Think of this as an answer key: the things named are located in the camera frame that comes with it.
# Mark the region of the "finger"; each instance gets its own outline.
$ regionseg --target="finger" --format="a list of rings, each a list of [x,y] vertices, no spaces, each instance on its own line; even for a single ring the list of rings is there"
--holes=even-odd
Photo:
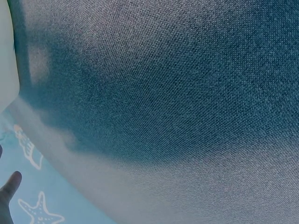
[[[22,181],[22,175],[20,172],[15,171],[6,182],[6,184],[0,189],[0,198],[9,203],[13,198],[15,192],[19,188]]]
[[[3,149],[2,149],[2,146],[0,145],[0,158],[2,156],[2,151],[3,151]]]

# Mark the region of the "white outline drawing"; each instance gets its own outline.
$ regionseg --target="white outline drawing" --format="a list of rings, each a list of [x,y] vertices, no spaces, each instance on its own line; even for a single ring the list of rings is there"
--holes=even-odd
[[[46,206],[46,196],[42,191],[38,195],[38,201],[35,207],[31,207],[22,199],[18,200],[20,207],[31,217],[30,224],[58,224],[65,218],[58,214],[49,213]]]
[[[33,151],[34,151],[34,148],[35,148],[33,143],[25,135],[25,133],[23,132],[23,130],[21,129],[20,126],[14,125],[14,132],[15,132],[15,136],[19,140],[19,145],[23,148],[25,158],[30,161],[32,166],[34,166],[36,169],[40,170],[42,168],[43,155],[41,155],[41,158],[39,159],[39,162],[36,163],[33,160],[33,157],[32,157]]]

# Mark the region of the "white starfish design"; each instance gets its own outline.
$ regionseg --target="white starfish design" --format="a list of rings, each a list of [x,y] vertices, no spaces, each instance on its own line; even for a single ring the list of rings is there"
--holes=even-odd
[[[35,207],[31,207],[22,199],[18,200],[20,207],[31,217],[30,224],[58,224],[65,220],[61,215],[49,213],[46,207],[45,193],[42,191],[38,195]]]
[[[34,166],[36,169],[40,170],[42,168],[42,160],[43,160],[43,155],[41,155],[39,152],[39,161],[36,163],[33,159],[33,152],[36,151],[35,146],[33,143],[29,140],[29,138],[25,135],[23,130],[21,129],[20,126],[14,125],[14,132],[15,136],[19,139],[19,144],[23,148],[23,152],[25,155],[25,158],[30,161],[32,166]]]

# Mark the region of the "textured fabric surface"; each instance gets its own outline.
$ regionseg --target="textured fabric surface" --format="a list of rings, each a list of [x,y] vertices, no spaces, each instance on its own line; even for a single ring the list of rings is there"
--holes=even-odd
[[[10,111],[112,219],[298,223],[297,0],[9,4]]]

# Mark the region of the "blue patterned cloth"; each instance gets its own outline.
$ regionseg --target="blue patterned cloth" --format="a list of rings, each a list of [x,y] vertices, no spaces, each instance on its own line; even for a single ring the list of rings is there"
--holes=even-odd
[[[7,111],[0,115],[0,144],[0,183],[15,170],[23,175],[10,203],[15,224],[115,223],[48,163]]]

